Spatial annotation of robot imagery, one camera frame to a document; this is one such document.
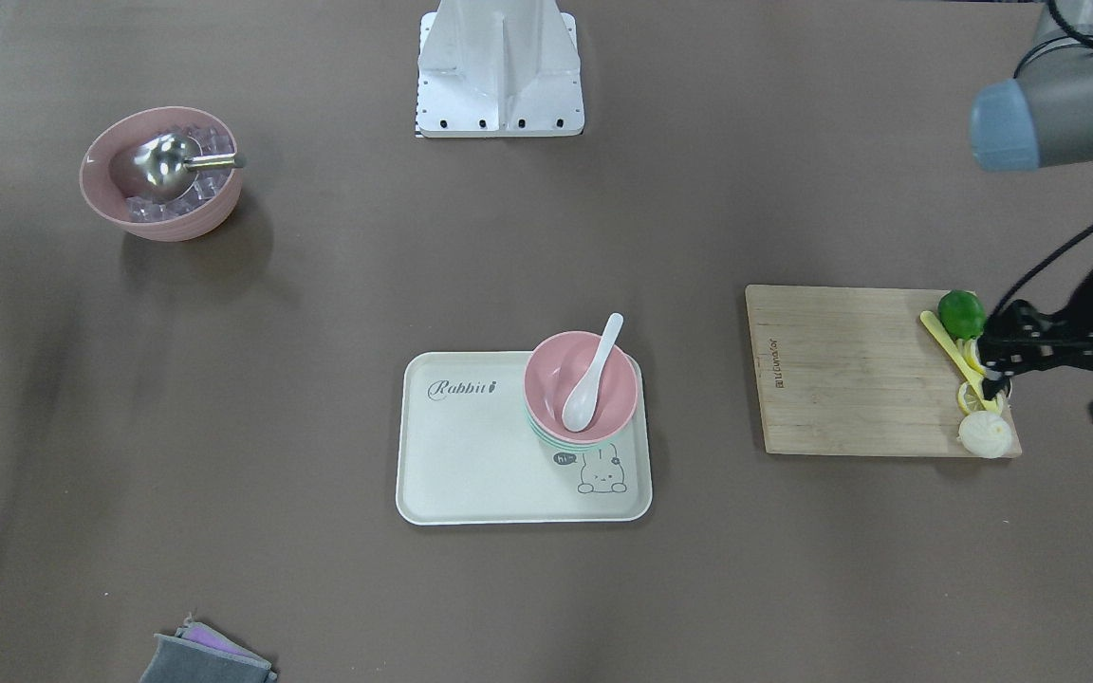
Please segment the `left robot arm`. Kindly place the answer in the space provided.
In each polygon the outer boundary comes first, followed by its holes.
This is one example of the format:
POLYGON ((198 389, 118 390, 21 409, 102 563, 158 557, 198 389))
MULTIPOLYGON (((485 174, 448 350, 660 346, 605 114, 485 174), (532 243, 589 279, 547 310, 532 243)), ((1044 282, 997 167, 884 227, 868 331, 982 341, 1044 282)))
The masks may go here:
MULTIPOLYGON (((1048 1, 1035 39, 1013 74, 983 89, 969 139, 986 172, 1033 172, 1093 161, 1093 1, 1048 1)), ((1093 268, 1053 314, 1018 298, 1011 286, 977 341, 984 395, 1010 389, 1033 370, 1093 372, 1093 268)), ((1093 420, 1093 401, 1088 412, 1093 420)))

